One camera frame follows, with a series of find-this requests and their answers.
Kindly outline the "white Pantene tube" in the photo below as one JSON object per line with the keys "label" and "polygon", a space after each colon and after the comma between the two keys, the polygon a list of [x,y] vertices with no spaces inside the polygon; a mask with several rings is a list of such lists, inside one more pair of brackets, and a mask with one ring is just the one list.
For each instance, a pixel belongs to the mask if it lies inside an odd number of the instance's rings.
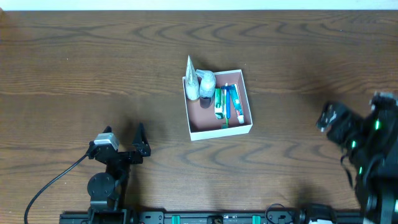
{"label": "white Pantene tube", "polygon": [[185,74],[185,94],[189,100],[199,99],[199,81],[196,75],[192,60],[188,56],[186,74]]}

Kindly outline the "clear and blue pump bottle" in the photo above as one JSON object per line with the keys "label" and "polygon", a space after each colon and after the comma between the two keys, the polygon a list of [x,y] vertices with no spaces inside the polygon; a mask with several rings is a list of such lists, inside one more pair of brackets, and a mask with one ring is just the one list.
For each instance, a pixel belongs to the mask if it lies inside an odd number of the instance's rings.
{"label": "clear and blue pump bottle", "polygon": [[200,106],[204,109],[209,108],[215,94],[215,74],[209,70],[196,70],[196,75],[201,78],[199,87]]}

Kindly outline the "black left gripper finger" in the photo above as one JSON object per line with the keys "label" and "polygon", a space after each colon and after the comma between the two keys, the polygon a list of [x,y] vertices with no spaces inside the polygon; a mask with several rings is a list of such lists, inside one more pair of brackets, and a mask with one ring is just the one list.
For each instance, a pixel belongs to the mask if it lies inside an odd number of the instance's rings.
{"label": "black left gripper finger", "polygon": [[[112,128],[110,126],[105,127],[104,131],[102,132],[102,134],[105,133],[112,133]],[[90,141],[89,142],[89,148],[86,151],[85,155],[89,158],[89,159],[93,159],[96,155],[96,153],[94,152],[96,146],[94,141]]]}
{"label": "black left gripper finger", "polygon": [[132,145],[136,148],[136,151],[142,157],[149,157],[151,155],[151,148],[146,138],[144,125],[142,123],[139,123],[137,127],[136,135],[134,137]]}

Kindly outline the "green and white toothbrush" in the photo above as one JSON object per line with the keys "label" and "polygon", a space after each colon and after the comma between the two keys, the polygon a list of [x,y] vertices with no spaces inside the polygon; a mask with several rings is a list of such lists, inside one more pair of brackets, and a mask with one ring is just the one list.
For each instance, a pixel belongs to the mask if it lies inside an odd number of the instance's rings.
{"label": "green and white toothbrush", "polygon": [[222,125],[222,128],[226,129],[228,127],[229,127],[229,119],[225,118],[225,123]]}

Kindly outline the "green and red toothpaste tube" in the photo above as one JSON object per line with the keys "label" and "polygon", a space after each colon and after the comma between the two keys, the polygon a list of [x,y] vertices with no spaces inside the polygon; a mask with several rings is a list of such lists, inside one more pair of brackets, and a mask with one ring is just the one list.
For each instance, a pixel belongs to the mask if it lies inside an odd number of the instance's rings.
{"label": "green and red toothpaste tube", "polygon": [[244,124],[244,113],[241,105],[241,100],[238,94],[237,84],[231,85],[229,93],[231,95],[231,99],[234,105],[234,110],[236,112],[238,122],[239,124]]}

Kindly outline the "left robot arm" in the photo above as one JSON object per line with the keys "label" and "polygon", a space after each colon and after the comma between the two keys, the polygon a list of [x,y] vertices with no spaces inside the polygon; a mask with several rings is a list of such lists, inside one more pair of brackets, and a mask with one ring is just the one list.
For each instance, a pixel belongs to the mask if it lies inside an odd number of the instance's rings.
{"label": "left robot arm", "polygon": [[106,170],[95,174],[88,182],[90,195],[88,223],[137,223],[137,215],[123,207],[132,165],[142,164],[151,148],[144,125],[138,125],[132,142],[133,151],[120,152],[119,141],[111,127],[97,135],[86,152],[89,159],[106,165]]}

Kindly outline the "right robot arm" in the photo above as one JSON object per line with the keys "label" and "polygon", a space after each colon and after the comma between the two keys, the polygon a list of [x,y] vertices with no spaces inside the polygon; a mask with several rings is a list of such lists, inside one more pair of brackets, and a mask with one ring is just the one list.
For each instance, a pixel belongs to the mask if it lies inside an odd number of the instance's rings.
{"label": "right robot arm", "polygon": [[344,151],[356,169],[348,176],[359,202],[359,211],[307,205],[295,215],[295,223],[397,223],[397,102],[372,100],[365,118],[344,104],[324,105],[317,128]]}

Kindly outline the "green and white soap box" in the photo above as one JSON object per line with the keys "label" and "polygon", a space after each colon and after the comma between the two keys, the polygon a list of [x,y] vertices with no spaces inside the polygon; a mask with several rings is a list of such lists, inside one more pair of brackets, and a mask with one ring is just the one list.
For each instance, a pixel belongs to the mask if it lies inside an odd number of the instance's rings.
{"label": "green and white soap box", "polygon": [[215,89],[214,112],[216,119],[223,119],[223,91],[220,88]]}

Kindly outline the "blue disposable razor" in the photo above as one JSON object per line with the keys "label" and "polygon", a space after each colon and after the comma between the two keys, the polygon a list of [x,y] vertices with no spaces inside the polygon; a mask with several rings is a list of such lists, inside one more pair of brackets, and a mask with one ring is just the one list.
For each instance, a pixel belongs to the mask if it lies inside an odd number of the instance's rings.
{"label": "blue disposable razor", "polygon": [[229,90],[231,86],[227,83],[221,88],[224,93],[224,116],[226,119],[230,119],[231,117],[231,106],[230,106],[230,94]]}

